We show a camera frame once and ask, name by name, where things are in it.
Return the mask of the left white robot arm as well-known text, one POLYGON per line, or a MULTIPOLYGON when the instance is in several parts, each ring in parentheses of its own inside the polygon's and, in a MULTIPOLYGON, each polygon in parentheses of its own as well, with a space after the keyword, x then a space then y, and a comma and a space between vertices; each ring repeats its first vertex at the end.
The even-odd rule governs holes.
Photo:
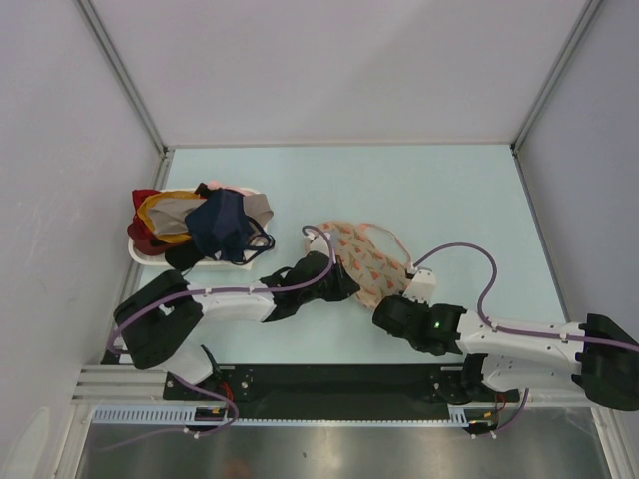
POLYGON ((114 311, 125 354, 138 370, 159 368, 186 380, 197 397, 221 386, 218 364, 197 332, 217 322, 267 323, 314 300, 340 302, 359 292, 341 261, 312 251, 247 286, 196 288, 175 270, 161 273, 114 311))

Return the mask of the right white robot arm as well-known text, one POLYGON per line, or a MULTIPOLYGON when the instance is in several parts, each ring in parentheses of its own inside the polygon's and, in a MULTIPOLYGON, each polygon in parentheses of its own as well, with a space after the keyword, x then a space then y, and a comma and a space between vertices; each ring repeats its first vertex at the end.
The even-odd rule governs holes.
POLYGON ((599 406, 638 408, 638 343, 602 314, 582 323, 516 323, 394 295, 372 322, 419 352, 464 356, 460 387, 472 400, 514 389, 581 390, 599 406))

